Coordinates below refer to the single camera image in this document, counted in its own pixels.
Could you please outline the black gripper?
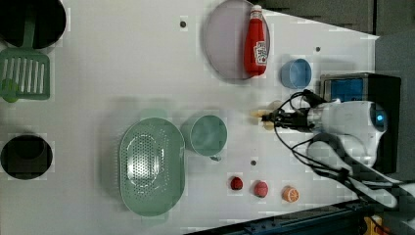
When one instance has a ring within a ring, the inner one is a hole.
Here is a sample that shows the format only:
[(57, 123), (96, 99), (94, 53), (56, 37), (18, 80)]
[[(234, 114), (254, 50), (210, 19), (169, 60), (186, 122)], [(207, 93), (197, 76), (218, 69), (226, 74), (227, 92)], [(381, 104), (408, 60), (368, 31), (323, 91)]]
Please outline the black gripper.
[(275, 125), (277, 127), (288, 128), (296, 131), (310, 131), (313, 125), (308, 122), (309, 108), (300, 108), (294, 112), (285, 112), (279, 109), (278, 112), (272, 112), (262, 115), (264, 125)]

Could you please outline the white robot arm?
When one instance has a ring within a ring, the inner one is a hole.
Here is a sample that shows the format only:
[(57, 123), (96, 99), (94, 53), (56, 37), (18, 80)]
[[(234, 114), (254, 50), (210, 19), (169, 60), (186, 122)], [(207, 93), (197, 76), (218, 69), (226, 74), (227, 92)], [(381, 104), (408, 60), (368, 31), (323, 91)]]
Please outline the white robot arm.
[(374, 168), (388, 129), (387, 115), (376, 103), (315, 102), (289, 113), (279, 108), (256, 116), (276, 130), (311, 133), (303, 154), (295, 146), (289, 150), (317, 175), (337, 181), (385, 210), (414, 209), (414, 182), (392, 179)]

